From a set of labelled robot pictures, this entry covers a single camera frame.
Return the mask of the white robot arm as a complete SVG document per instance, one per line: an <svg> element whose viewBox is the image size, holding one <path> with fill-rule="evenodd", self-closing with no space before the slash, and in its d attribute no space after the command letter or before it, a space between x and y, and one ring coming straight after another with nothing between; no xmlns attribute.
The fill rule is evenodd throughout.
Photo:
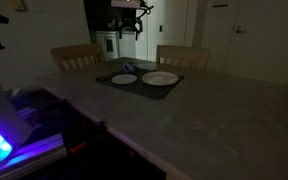
<svg viewBox="0 0 288 180"><path fill-rule="evenodd" d="M135 33L135 40L143 31L141 18L150 15L153 6L148 6L144 0L111 0L111 6L117 8L121 14L122 25L118 28L119 38L122 38L122 31L129 29Z"/></svg>

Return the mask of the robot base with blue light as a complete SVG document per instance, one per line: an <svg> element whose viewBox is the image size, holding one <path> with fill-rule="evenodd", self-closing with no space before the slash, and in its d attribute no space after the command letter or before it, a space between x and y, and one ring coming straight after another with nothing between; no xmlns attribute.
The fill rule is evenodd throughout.
<svg viewBox="0 0 288 180"><path fill-rule="evenodd" d="M61 134L25 145L32 132L0 85L0 180L19 180L67 156Z"/></svg>

